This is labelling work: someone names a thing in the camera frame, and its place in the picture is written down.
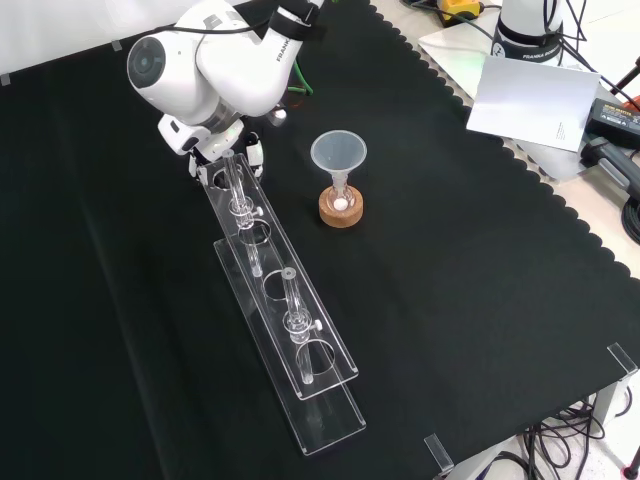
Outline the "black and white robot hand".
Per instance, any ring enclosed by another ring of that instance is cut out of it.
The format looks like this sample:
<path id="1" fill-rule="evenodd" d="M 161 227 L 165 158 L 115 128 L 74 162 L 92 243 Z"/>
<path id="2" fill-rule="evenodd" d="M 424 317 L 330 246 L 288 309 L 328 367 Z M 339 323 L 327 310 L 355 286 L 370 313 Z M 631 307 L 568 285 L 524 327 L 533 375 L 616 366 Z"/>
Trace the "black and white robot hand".
<path id="1" fill-rule="evenodd" d="M 201 166 L 214 163 L 226 150 L 244 152 L 254 174 L 261 180 L 264 174 L 264 151 L 256 132 L 246 131 L 241 119 L 222 133 L 212 133 L 203 126 L 188 126 L 175 117 L 164 115 L 158 124 L 159 132 L 169 147 L 179 156 L 188 157 L 188 171 L 197 177 Z"/>

